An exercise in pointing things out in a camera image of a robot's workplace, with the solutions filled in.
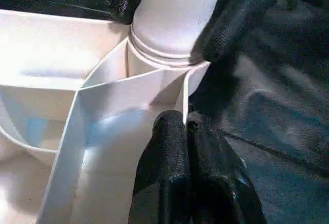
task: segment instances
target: white pipe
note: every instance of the white pipe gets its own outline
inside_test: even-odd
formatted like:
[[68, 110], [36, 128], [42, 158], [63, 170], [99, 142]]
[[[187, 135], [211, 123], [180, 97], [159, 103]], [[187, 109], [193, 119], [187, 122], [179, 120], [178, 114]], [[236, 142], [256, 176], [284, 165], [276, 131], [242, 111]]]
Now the white pipe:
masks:
[[132, 24], [134, 46], [160, 64], [188, 64], [190, 52], [216, 1], [142, 0]]

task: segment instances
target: black glove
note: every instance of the black glove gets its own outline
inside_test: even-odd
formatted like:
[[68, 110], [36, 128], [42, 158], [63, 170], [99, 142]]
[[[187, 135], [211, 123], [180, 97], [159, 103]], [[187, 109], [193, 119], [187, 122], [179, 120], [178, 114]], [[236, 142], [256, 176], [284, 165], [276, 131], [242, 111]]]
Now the black glove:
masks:
[[154, 123], [138, 166], [129, 223], [266, 223], [242, 160], [192, 113], [165, 111]]
[[262, 21], [267, 9], [275, 1], [228, 0], [204, 39], [204, 59], [210, 62], [221, 60], [234, 49], [244, 34]]
[[129, 224], [189, 223], [190, 168], [187, 137], [178, 111], [161, 113], [136, 172]]

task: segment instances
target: dark fabric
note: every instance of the dark fabric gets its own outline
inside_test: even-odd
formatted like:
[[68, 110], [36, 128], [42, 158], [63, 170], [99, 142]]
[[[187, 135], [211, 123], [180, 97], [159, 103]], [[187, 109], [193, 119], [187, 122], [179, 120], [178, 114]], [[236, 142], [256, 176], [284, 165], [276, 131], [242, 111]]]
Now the dark fabric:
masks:
[[240, 139], [226, 139], [244, 159], [268, 223], [327, 223], [328, 179]]
[[327, 28], [326, 11], [277, 0], [263, 22], [238, 41], [235, 52], [210, 66], [191, 97], [194, 106], [222, 128], [325, 174]]
[[137, 166], [129, 223], [189, 223], [190, 190], [182, 114], [165, 111], [157, 117]]

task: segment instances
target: white plastic part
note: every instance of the white plastic part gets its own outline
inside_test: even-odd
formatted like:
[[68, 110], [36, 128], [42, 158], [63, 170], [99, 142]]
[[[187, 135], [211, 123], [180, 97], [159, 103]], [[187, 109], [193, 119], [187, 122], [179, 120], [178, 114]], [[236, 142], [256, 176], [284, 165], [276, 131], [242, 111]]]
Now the white plastic part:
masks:
[[21, 151], [0, 162], [0, 223], [35, 224], [50, 168]]
[[52, 165], [74, 93], [0, 86], [2, 135]]
[[52, 165], [75, 91], [128, 30], [108, 21], [0, 10], [0, 160], [25, 149]]
[[187, 66], [194, 43], [217, 0], [142, 0], [134, 15], [132, 42], [144, 57]]
[[[123, 41], [114, 55], [126, 50], [133, 51]], [[77, 92], [37, 223], [127, 223], [137, 163], [155, 118], [175, 108], [184, 109], [186, 118], [188, 96], [209, 66], [202, 63], [186, 75], [186, 69], [141, 72], [134, 66], [146, 60], [137, 55], [122, 61], [128, 66], [122, 72], [138, 75], [114, 81], [103, 74], [107, 58], [94, 71], [101, 77], [90, 76], [96, 81]]]
[[129, 26], [0, 10], [0, 84], [76, 90]]
[[91, 71], [83, 87], [110, 83], [156, 69], [185, 72], [191, 69], [191, 66], [173, 68], [150, 61], [136, 50], [129, 38], [126, 38]]

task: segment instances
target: white plastic compartment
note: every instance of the white plastic compartment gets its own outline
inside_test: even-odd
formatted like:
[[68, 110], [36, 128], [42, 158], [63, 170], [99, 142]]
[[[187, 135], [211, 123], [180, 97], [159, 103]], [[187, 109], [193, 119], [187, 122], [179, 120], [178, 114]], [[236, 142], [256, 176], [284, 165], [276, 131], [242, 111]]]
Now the white plastic compartment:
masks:
[[78, 89], [129, 26], [0, 10], [0, 84]]
[[191, 68], [190, 66], [173, 68], [154, 63], [141, 55], [130, 38], [126, 38], [98, 63], [87, 77], [83, 87], [111, 83], [155, 70], [168, 70], [173, 72], [172, 74], [180, 75]]
[[0, 10], [0, 160], [52, 165], [76, 90], [129, 26]]
[[155, 118], [164, 110], [177, 109], [186, 119], [188, 96], [208, 67], [202, 63], [188, 73], [187, 69], [149, 71], [153, 66], [134, 67], [146, 67], [147, 61], [129, 42], [118, 47], [122, 50], [117, 52], [126, 56], [133, 52], [122, 61], [128, 78], [123, 75], [115, 81], [102, 74], [104, 60], [89, 77], [90, 87], [76, 93], [39, 224], [127, 223], [137, 163]]
[[75, 91], [0, 85], [0, 128], [10, 141], [52, 165]]
[[50, 171], [24, 151], [0, 162], [1, 224], [35, 224]]

